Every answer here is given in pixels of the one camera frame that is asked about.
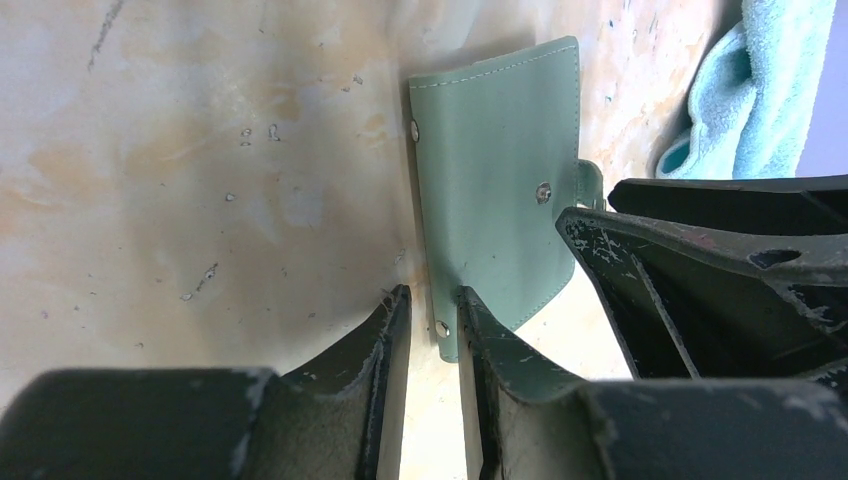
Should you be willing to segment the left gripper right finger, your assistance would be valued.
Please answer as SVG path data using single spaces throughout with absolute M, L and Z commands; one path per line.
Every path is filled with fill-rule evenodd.
M 589 381 L 457 295 L 471 479 L 843 479 L 847 407 L 804 380 Z

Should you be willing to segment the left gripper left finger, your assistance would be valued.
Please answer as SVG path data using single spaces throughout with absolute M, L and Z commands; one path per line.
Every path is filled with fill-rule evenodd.
M 395 479 L 411 293 L 286 373 L 65 369 L 1 418 L 5 479 Z

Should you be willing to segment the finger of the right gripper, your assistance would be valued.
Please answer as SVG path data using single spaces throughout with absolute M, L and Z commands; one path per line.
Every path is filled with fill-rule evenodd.
M 624 214 L 730 232 L 839 235 L 847 232 L 845 175 L 758 180 L 627 179 L 608 195 Z
M 556 227 L 638 379 L 811 377 L 847 362 L 845 235 L 754 235 L 577 207 Z

